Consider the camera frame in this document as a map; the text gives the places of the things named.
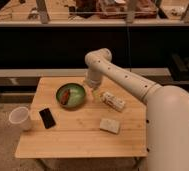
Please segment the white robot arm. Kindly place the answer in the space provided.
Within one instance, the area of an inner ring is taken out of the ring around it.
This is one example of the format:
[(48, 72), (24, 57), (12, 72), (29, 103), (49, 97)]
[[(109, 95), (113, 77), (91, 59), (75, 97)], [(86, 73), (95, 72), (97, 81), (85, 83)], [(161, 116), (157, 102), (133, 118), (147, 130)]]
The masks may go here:
[(162, 86), (111, 60), (106, 48), (87, 53), (86, 83), (97, 88), (107, 76), (146, 106), (148, 171), (189, 171), (189, 93), (178, 86)]

